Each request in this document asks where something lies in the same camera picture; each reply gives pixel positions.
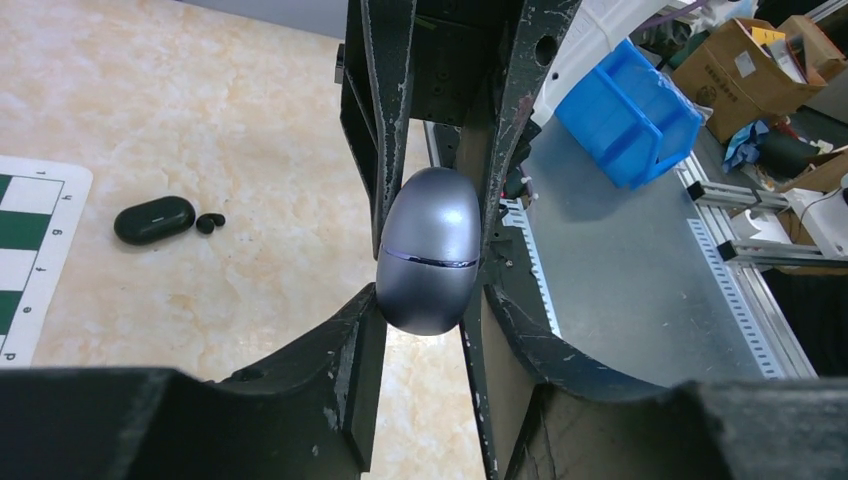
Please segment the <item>grey lavender earbud case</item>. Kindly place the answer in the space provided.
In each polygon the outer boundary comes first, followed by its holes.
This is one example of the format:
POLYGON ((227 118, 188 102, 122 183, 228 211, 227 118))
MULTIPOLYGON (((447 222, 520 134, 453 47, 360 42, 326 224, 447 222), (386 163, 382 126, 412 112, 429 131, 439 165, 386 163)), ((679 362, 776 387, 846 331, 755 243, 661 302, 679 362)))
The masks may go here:
POLYGON ((447 168, 425 168, 400 189, 381 235, 378 307, 408 334, 452 330, 472 295, 481 256, 481 218, 471 181, 447 168))

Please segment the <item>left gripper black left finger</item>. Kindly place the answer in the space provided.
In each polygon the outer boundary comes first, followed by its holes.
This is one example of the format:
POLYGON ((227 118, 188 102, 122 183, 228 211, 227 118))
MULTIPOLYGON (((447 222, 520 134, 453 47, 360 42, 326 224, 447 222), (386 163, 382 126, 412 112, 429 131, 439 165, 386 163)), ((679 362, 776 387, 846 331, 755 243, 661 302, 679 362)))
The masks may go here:
POLYGON ((357 479, 387 325, 365 286, 280 350, 202 381, 172 368, 1 374, 5 479, 357 479))

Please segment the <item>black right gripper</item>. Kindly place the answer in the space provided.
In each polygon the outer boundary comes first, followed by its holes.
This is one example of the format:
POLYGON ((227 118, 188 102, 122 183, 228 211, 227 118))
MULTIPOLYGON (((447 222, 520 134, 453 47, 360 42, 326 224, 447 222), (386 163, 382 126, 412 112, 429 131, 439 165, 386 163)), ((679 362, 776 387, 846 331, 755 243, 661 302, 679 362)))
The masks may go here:
POLYGON ((378 255, 410 119, 462 126, 457 170, 487 252, 513 153, 579 1, 350 1, 336 81, 378 255))

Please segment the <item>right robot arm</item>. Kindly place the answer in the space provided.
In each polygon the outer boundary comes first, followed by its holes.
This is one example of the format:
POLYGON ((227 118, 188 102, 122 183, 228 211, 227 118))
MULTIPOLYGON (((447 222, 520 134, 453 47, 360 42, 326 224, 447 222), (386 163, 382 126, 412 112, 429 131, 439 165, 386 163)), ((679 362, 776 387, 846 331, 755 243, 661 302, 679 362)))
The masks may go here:
POLYGON ((351 1, 337 56, 340 121, 379 238, 400 187, 409 124, 459 133, 454 167, 477 193, 482 237, 535 127, 659 1, 351 1))

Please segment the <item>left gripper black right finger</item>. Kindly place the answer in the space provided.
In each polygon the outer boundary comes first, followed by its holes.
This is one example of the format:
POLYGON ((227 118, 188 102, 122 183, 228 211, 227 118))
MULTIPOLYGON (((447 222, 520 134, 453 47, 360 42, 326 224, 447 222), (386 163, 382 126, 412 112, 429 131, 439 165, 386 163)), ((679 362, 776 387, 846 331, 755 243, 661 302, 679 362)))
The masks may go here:
POLYGON ((611 369, 486 285, 466 349, 489 479, 843 479, 847 383, 611 369))

